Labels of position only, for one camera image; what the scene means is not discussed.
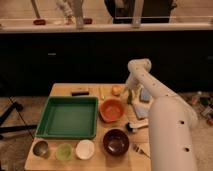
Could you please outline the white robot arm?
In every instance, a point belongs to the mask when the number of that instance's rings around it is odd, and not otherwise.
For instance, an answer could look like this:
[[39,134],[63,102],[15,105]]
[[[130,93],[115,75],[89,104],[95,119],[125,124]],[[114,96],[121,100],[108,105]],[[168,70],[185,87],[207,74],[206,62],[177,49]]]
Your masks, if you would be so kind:
[[149,142],[152,171],[198,171],[190,129],[198,121],[195,110],[149,71],[149,59],[128,62],[126,88],[142,85],[153,97],[149,114]]

